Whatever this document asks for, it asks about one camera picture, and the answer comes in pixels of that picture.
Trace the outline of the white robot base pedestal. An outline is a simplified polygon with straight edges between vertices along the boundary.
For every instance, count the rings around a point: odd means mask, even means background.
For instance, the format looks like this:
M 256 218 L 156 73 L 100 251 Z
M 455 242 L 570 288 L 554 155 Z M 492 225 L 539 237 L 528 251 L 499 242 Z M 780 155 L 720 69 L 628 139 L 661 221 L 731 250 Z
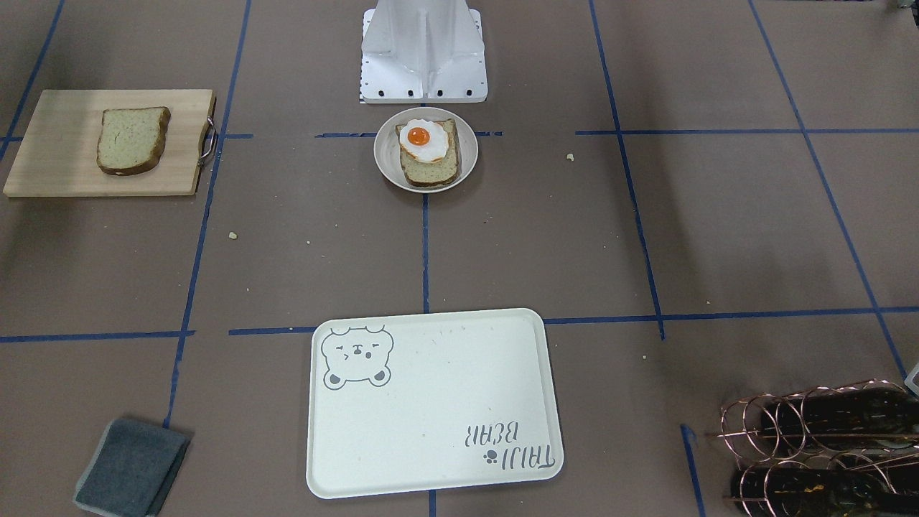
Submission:
M 482 17 L 466 1 L 378 1 L 362 19 L 364 103 L 482 103 Z

